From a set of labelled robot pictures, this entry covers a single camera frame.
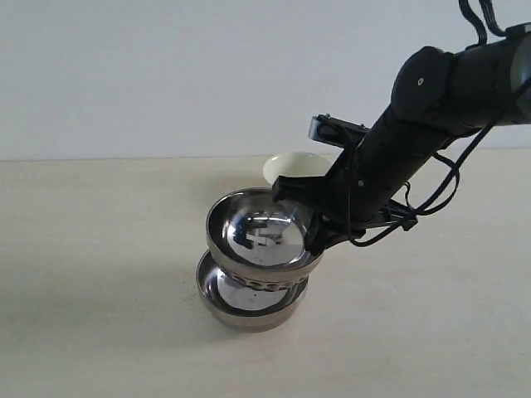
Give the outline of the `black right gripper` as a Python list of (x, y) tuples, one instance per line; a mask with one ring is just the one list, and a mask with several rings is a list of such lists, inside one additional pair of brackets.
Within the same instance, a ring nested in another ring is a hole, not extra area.
[(279, 176), (272, 187), (274, 201), (292, 201), (312, 213), (304, 236), (309, 253), (322, 253), (345, 241), (367, 247), (398, 228), (409, 231), (417, 216), (394, 201), (394, 193), (342, 168), (323, 177)]

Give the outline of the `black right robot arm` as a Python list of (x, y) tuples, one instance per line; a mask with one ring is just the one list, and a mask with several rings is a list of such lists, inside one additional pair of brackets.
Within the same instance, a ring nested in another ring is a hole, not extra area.
[(339, 157), (322, 177), (278, 177), (272, 198), (312, 211), (304, 237), (310, 252), (345, 241), (366, 247), (367, 230), (379, 237), (409, 230), (446, 205), (440, 191), (417, 207), (393, 200), (429, 159), (457, 139), (476, 146), (493, 127), (529, 121), (529, 24), (458, 53), (425, 46), (399, 70), (390, 104), (373, 126), (315, 116), (309, 137), (340, 147)]

